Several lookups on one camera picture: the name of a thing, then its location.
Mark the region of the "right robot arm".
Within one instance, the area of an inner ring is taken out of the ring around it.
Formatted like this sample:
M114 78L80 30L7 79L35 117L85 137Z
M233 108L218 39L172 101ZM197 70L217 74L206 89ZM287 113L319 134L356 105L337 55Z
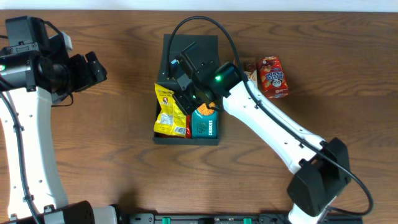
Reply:
M179 85L178 107L190 114L214 102L252 129L294 175L287 188L294 203L288 221L320 223L352 179L345 144L337 138L326 142L303 128L273 105L239 65L218 66L196 43L166 62L166 76Z

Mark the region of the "teal Chunkies cookie box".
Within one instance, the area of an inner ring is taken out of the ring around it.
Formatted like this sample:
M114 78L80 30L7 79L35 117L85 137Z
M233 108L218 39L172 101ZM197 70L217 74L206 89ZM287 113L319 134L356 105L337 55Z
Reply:
M191 117L193 139L216 139L218 137L218 112L211 110L204 103Z

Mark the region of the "red Hacks candy bag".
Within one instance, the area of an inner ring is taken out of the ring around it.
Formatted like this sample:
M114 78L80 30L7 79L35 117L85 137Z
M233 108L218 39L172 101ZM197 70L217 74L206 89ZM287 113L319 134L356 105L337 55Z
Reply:
M154 131L158 138L184 138L192 137L191 116L185 116L185 121L178 118L176 121L169 119L169 116L163 114L160 120L155 122Z

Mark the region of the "yellow Hacks candy bag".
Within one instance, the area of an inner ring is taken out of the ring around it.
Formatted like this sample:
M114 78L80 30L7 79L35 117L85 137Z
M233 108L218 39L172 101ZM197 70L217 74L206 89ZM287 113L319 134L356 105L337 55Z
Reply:
M160 105L160 113L155 121L154 131L159 134L185 138L187 119L175 102L174 92L157 83L154 86Z

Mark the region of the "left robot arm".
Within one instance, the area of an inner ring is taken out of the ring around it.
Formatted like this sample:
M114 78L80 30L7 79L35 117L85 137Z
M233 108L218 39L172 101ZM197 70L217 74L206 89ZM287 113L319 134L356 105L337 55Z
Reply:
M70 56L70 37L49 21L7 19L1 50L1 125L10 176L9 223L117 223L114 206L70 203L58 175L51 110L106 80L95 53Z

